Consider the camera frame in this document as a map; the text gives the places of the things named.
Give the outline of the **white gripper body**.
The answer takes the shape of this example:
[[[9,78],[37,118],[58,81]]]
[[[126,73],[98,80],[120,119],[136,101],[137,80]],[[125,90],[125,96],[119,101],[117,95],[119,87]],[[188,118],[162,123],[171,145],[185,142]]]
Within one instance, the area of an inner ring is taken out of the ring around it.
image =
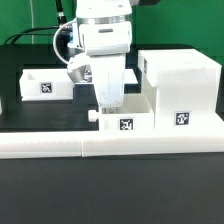
[[[98,105],[120,107],[124,98],[125,54],[91,56],[89,64]]]

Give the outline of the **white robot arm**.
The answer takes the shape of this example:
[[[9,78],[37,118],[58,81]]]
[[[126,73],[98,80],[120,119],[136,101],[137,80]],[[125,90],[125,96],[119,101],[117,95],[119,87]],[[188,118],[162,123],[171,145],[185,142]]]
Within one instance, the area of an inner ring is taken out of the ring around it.
[[[68,62],[68,72],[90,67],[98,105],[120,107],[124,98],[126,54],[132,43],[132,7],[161,0],[77,0],[79,44],[83,49]]]

